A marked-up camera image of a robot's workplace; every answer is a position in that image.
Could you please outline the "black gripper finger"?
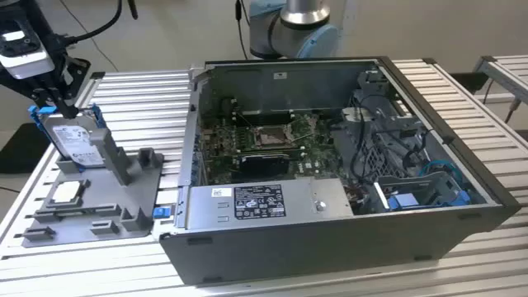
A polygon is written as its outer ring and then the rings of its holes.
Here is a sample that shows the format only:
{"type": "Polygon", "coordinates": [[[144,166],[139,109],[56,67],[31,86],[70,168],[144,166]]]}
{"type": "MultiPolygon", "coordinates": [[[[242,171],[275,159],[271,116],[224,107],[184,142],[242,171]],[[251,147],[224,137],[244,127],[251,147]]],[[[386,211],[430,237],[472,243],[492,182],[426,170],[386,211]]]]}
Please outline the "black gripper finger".
{"type": "Polygon", "coordinates": [[[46,89],[46,102],[50,106],[58,108],[63,117],[67,119],[75,119],[79,113],[79,109],[71,101],[70,95],[63,91],[63,89],[50,87],[46,89]]]}
{"type": "Polygon", "coordinates": [[[50,88],[54,86],[48,75],[35,75],[26,79],[26,84],[32,90],[31,98],[36,104],[54,104],[54,93],[50,88]]]}

